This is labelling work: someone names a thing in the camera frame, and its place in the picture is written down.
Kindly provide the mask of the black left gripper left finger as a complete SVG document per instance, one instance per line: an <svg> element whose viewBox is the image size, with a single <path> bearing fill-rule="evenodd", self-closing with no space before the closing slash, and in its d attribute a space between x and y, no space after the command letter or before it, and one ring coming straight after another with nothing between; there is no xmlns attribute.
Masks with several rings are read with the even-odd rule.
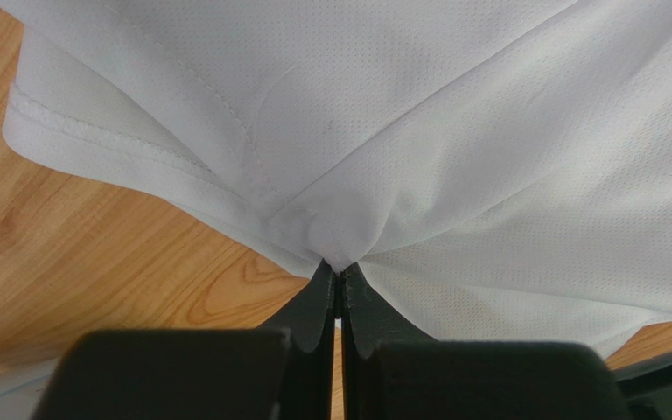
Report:
<svg viewBox="0 0 672 420"><path fill-rule="evenodd" d="M328 419L333 392L335 274L323 261L308 284L263 322L289 345L278 396L280 419Z"/></svg>

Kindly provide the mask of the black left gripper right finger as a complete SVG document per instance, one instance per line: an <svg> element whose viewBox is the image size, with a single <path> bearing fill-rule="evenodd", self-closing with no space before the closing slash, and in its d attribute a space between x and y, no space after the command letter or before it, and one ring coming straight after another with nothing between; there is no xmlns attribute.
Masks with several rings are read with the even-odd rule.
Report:
<svg viewBox="0 0 672 420"><path fill-rule="evenodd" d="M433 342L386 301L354 263L340 274L343 401L346 419L359 419L368 397L368 359L379 345L394 341Z"/></svg>

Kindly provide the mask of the white t shirt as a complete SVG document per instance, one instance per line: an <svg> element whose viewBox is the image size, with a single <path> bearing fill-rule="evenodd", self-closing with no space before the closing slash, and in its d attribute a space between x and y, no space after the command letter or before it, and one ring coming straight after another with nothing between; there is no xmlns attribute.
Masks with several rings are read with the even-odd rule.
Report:
<svg viewBox="0 0 672 420"><path fill-rule="evenodd" d="M672 1L2 1L17 153L446 340L672 321Z"/></svg>

